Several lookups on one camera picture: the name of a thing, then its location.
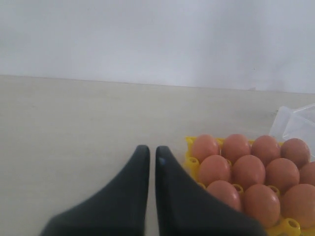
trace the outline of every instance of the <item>egg tray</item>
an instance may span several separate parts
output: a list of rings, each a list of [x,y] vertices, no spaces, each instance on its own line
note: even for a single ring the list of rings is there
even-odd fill
[[[184,169],[189,173],[189,175],[191,176],[191,178],[193,178],[202,188],[206,189],[205,185],[198,182],[197,181],[197,173],[198,173],[198,169],[199,169],[199,161],[194,158],[191,155],[191,146],[194,142],[194,140],[196,139],[196,137],[191,137],[191,136],[187,136],[186,137],[186,142],[187,142],[187,146],[188,146],[188,150],[185,154],[185,161],[183,164]],[[217,142],[219,143],[220,149],[222,148],[222,144],[224,139],[221,138],[216,138]],[[252,145],[254,142],[254,140],[249,140],[249,143]],[[242,189],[241,186],[239,186],[238,184],[233,184],[236,189],[238,190],[238,192],[240,194],[243,194],[244,191]],[[270,186],[278,195],[278,197],[280,198],[280,192],[279,190],[274,187],[274,186]],[[294,219],[290,219],[290,218],[283,218],[281,217],[279,223],[271,228],[265,229],[267,234],[269,236],[315,236],[315,227],[309,228],[309,229],[301,229],[299,223],[294,220]]]

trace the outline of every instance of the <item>egg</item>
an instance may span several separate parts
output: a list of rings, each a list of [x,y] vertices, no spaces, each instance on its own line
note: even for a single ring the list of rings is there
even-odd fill
[[[251,154],[257,156],[264,166],[280,158],[280,145],[274,137],[263,135],[252,144]]]
[[[273,160],[266,167],[266,184],[273,185],[285,193],[289,188],[298,185],[300,173],[296,165],[284,158]]]
[[[208,156],[218,155],[219,153],[220,146],[217,140],[208,134],[198,136],[191,146],[191,155],[197,158],[200,163]]]
[[[281,198],[281,212],[301,228],[315,226],[315,186],[303,183],[290,188]]]
[[[265,228],[274,226],[280,218],[279,198],[263,184],[253,185],[245,191],[243,208],[246,215],[259,221]]]
[[[244,190],[254,184],[265,182],[265,167],[261,160],[253,155],[242,156],[232,167],[232,181]]]
[[[222,144],[221,155],[234,164],[239,158],[251,153],[251,145],[242,134],[228,136]]]
[[[206,187],[216,180],[231,180],[231,166],[228,161],[220,155],[207,157],[198,170],[197,178]]]
[[[240,195],[236,188],[229,182],[224,180],[214,181],[207,187],[207,191],[212,196],[227,204],[236,211],[242,210]]]
[[[308,163],[300,169],[300,183],[315,186],[315,162]]]
[[[311,153],[307,144],[300,139],[289,139],[281,146],[281,157],[293,161],[301,169],[310,162]]]

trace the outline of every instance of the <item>table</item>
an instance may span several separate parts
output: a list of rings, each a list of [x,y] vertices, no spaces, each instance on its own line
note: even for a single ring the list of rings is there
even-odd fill
[[[315,94],[183,88],[0,76],[0,235],[39,234],[94,194],[138,144],[151,149],[147,235],[158,235],[154,153],[179,161],[186,135],[267,134],[280,106]]]

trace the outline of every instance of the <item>yellow plastic egg carton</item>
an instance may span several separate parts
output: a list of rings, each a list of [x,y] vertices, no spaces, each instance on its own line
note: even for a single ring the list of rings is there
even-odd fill
[[[191,155],[191,146],[196,137],[187,136],[186,142],[188,146],[188,150],[185,154],[185,161],[183,164],[184,169],[187,170],[189,175],[204,189],[206,188],[204,184],[197,181],[197,173],[199,169],[199,161]],[[219,143],[220,148],[222,148],[222,144],[224,139],[217,138],[217,142]],[[252,145],[254,140],[249,140],[249,143]],[[233,184],[240,194],[243,194],[244,191],[241,186],[237,184]],[[280,192],[277,188],[271,186],[271,188],[277,193],[278,197],[280,197]],[[273,226],[269,229],[266,229],[266,232],[269,236],[315,236],[315,227],[303,230],[301,229],[299,223],[294,219],[284,219],[281,218],[279,224]]]

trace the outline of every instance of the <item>white wall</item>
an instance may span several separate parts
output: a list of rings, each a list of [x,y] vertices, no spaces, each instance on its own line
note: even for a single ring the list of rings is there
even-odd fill
[[[314,0],[0,0],[0,74],[315,93]]]

